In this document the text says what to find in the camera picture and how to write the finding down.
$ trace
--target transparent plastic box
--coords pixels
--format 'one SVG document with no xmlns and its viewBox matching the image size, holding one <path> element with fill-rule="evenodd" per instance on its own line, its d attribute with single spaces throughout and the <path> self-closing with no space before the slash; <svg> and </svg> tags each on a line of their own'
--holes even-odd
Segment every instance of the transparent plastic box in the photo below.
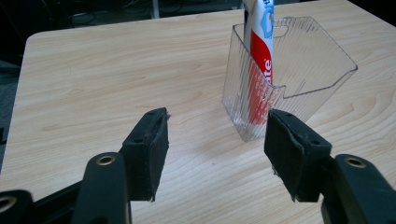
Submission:
<svg viewBox="0 0 396 224">
<path fill-rule="evenodd" d="M 269 108 L 307 121 L 358 70 L 311 17 L 276 20 L 274 37 L 271 85 L 244 45 L 244 24 L 233 26 L 222 103 L 245 142 L 264 138 Z M 259 81 L 249 81 L 250 76 Z M 250 118 L 252 110 L 260 122 Z"/>
</svg>

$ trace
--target dark floor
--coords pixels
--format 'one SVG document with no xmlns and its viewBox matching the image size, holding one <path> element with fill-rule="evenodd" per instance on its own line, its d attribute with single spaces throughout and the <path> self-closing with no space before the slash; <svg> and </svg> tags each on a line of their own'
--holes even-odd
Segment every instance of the dark floor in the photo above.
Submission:
<svg viewBox="0 0 396 224">
<path fill-rule="evenodd" d="M 276 0 L 276 5 L 297 3 L 299 0 Z M 233 10 L 241 7 L 240 0 L 161 0 L 160 18 Z M 76 5 L 68 21 L 68 28 L 94 26 L 124 21 L 151 20 L 153 10 L 151 1 L 126 1 L 123 11 L 97 10 L 84 4 Z M 9 125 L 18 87 L 20 67 L 0 58 L 0 171 L 7 145 Z"/>
</svg>

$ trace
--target colgate toothpaste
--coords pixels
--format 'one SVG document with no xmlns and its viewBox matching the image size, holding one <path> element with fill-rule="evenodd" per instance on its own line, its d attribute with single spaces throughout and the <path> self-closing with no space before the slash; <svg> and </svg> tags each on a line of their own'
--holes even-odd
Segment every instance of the colgate toothpaste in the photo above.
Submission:
<svg viewBox="0 0 396 224">
<path fill-rule="evenodd" d="M 274 0 L 244 0 L 244 4 L 245 46 L 263 74 L 249 74 L 248 120 L 261 125 L 266 122 L 264 111 L 268 110 L 265 82 L 273 84 Z"/>
</svg>

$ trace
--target wooden table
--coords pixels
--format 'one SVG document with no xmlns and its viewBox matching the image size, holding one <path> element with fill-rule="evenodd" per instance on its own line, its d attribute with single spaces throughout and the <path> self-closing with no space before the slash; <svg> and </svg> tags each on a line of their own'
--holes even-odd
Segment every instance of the wooden table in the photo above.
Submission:
<svg viewBox="0 0 396 224">
<path fill-rule="evenodd" d="M 345 0 L 276 7 L 311 16 L 359 70 L 307 124 L 332 156 L 371 161 L 396 187 L 396 29 Z M 156 202 L 134 223 L 321 223 L 320 203 L 293 203 L 263 152 L 221 103 L 233 10 L 32 36 L 24 54 L 0 189 L 35 200 L 79 181 L 87 161 L 118 151 L 147 111 L 166 106 L 170 148 Z"/>
</svg>

